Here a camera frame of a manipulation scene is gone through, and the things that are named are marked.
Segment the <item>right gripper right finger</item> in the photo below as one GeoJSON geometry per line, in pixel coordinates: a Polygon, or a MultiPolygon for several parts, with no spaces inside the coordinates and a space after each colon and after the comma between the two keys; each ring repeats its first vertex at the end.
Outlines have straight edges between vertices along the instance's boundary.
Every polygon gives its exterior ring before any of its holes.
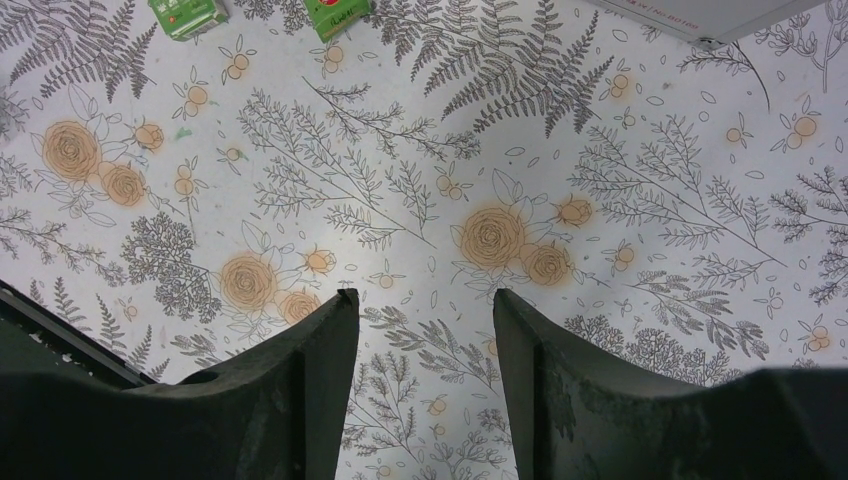
{"type": "Polygon", "coordinates": [[[843,479],[847,372],[766,368],[702,388],[629,363],[499,290],[521,479],[843,479]]]}

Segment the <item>floral table mat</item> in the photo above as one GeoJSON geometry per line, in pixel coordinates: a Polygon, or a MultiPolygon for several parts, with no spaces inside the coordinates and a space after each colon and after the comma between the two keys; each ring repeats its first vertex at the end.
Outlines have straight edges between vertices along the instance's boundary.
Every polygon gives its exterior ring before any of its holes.
{"type": "Polygon", "coordinates": [[[517,475],[512,289],[712,386],[847,363],[847,5],[703,51],[584,1],[1,5],[1,278],[160,382],[340,288],[351,479],[517,475]]]}

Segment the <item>green small box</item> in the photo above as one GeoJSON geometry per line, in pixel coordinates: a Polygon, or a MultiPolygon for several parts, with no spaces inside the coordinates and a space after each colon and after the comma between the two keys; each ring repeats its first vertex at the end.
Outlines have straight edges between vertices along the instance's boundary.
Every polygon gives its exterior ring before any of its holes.
{"type": "Polygon", "coordinates": [[[304,0],[303,4],[323,43],[330,42],[372,10],[368,0],[304,0]]]}
{"type": "Polygon", "coordinates": [[[163,32],[175,41],[188,41],[229,20],[222,1],[149,0],[147,5],[163,32]]]}

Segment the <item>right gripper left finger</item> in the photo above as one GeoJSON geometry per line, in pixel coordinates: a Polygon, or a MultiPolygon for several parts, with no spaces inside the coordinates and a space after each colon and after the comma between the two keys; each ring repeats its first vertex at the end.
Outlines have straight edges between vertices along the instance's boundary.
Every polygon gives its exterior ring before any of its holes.
{"type": "Polygon", "coordinates": [[[332,479],[359,339],[342,289],[294,326],[176,384],[1,376],[5,479],[332,479]]]}

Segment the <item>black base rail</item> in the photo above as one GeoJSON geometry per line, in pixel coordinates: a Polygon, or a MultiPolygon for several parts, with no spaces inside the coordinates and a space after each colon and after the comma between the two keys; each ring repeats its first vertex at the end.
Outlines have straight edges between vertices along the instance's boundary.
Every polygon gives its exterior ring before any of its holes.
{"type": "Polygon", "coordinates": [[[1,370],[43,371],[119,389],[155,380],[1,283],[1,370]]]}

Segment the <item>grey metal medicine box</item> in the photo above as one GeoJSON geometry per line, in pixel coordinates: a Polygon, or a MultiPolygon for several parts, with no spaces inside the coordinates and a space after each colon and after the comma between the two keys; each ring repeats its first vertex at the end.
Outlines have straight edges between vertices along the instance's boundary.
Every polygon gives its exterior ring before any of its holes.
{"type": "Polygon", "coordinates": [[[821,0],[596,0],[595,5],[653,27],[696,48],[714,50],[793,15],[821,0]]]}

